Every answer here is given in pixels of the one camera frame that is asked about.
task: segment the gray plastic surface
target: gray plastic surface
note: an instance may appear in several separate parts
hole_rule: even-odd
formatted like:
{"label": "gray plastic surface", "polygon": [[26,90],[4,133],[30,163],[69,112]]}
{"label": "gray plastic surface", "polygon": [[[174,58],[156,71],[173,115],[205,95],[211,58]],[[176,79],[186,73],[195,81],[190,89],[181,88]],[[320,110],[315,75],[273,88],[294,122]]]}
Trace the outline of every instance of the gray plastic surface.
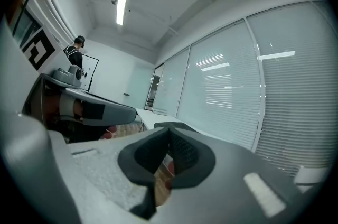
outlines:
{"label": "gray plastic surface", "polygon": [[135,108],[99,98],[79,89],[67,88],[64,93],[74,96],[82,101],[105,105],[102,119],[84,118],[82,121],[84,125],[101,126],[128,124],[133,122],[137,115]]}
{"label": "gray plastic surface", "polygon": [[81,223],[40,122],[0,113],[0,154],[20,192],[48,222]]}
{"label": "gray plastic surface", "polygon": [[172,190],[151,222],[268,223],[270,219],[243,180],[252,172],[258,173],[287,206],[301,195],[291,178],[251,151],[188,130],[177,130],[208,145],[216,156],[216,165],[197,187]]}
{"label": "gray plastic surface", "polygon": [[[117,161],[114,150],[120,150],[157,130],[124,138],[69,145],[60,133],[49,131],[60,173],[78,208],[82,223],[148,223],[122,208],[123,204],[129,208],[141,200],[144,187],[131,184],[117,163],[113,163]],[[135,196],[135,189],[139,191],[138,197]]]}
{"label": "gray plastic surface", "polygon": [[[21,192],[54,223],[146,223],[127,210],[145,189],[131,184],[117,164],[122,148],[162,129],[107,141],[66,145],[35,119],[0,114],[1,156]],[[182,134],[209,146],[216,165],[198,186],[174,189],[152,223],[269,223],[243,177],[255,172],[289,206],[300,192],[284,173],[235,144],[188,130]]]}

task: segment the black-and-white logo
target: black-and-white logo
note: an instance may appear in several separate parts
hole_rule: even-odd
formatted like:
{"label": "black-and-white logo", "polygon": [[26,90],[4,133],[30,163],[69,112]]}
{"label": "black-and-white logo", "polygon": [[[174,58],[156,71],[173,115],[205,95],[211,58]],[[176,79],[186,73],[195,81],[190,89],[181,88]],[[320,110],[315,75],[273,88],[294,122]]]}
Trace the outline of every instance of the black-and-white logo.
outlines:
{"label": "black-and-white logo", "polygon": [[54,51],[55,48],[43,30],[37,32],[22,49],[22,52],[36,70],[44,64]]}

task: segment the white pipe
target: white pipe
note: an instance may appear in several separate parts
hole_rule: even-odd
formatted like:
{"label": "white pipe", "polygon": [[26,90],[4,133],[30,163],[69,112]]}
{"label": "white pipe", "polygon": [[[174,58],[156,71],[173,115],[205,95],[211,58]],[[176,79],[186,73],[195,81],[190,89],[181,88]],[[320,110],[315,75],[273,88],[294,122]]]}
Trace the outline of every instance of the white pipe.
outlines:
{"label": "white pipe", "polygon": [[65,44],[67,44],[69,42],[69,40],[66,40],[59,32],[58,30],[54,27],[54,25],[51,23],[51,21],[46,17],[45,13],[42,11],[42,9],[40,8],[37,0],[29,0],[28,1],[28,4],[27,4],[28,8],[31,9],[31,11],[37,15],[36,12],[38,12],[40,15],[42,15],[44,21],[47,21],[48,22],[48,25],[49,27],[53,30],[53,32],[55,32],[59,38],[59,40],[62,40]]}
{"label": "white pipe", "polygon": [[70,33],[70,31],[66,28],[66,26],[64,25],[64,22],[61,20],[58,11],[55,9],[53,3],[51,0],[46,0],[46,5],[49,9],[49,11],[52,13],[52,15],[54,16],[54,18],[56,19],[56,21],[58,22],[58,24],[61,26],[62,30],[65,32],[65,34],[73,39],[73,35]]}
{"label": "white pipe", "polygon": [[72,29],[71,25],[69,24],[68,20],[66,19],[66,17],[64,16],[64,13],[58,3],[58,0],[50,0],[52,5],[54,6],[58,16],[60,17],[60,19],[62,20],[63,25],[67,28],[67,30],[70,32],[70,34],[72,35],[72,37],[75,39],[77,36],[74,33],[74,30]]}

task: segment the window blind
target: window blind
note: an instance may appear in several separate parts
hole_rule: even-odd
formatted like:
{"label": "window blind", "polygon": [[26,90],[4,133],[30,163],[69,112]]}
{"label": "window blind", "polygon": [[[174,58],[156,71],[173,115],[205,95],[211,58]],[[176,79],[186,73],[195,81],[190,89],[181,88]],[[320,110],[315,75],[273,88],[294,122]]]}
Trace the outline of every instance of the window blind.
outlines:
{"label": "window blind", "polygon": [[164,64],[153,108],[176,117],[185,75],[188,49],[184,49]]}
{"label": "window blind", "polygon": [[251,149],[260,92],[257,56],[242,20],[191,46],[177,118]]}
{"label": "window blind", "polygon": [[310,3],[247,19],[265,57],[266,109],[256,153],[291,176],[301,165],[329,166],[338,124],[338,42],[332,28]]}

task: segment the gray machine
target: gray machine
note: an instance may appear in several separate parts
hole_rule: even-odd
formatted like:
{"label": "gray machine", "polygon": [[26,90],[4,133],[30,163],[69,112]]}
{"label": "gray machine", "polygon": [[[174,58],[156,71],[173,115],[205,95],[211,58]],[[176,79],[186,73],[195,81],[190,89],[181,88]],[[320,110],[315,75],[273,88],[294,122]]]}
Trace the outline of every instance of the gray machine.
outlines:
{"label": "gray machine", "polygon": [[[59,91],[60,120],[79,122],[88,126],[113,126],[135,120],[137,113],[134,108],[103,99],[80,88],[82,69],[70,64],[46,27],[39,29],[27,40],[22,52],[39,74],[27,97],[26,106],[28,102],[29,114],[44,125],[46,125],[46,107],[55,104],[55,99],[51,103],[48,102],[49,99],[45,95],[47,87],[49,90],[53,88],[54,91]],[[83,110],[79,118],[76,118],[73,112],[76,101]]]}
{"label": "gray machine", "polygon": [[[43,120],[22,114],[32,95],[43,103],[45,82],[94,107],[83,118],[84,125],[128,122],[135,118],[135,110],[55,80],[51,73],[60,65],[54,60],[40,72],[23,55],[4,22],[0,34],[1,60],[8,67],[0,73],[0,154],[20,192],[47,221],[285,223],[294,218],[294,207],[302,209],[301,193],[283,172],[245,148],[196,132],[160,127],[67,145],[60,133],[46,129]],[[168,152],[176,176],[170,197],[156,208],[154,172]]]}

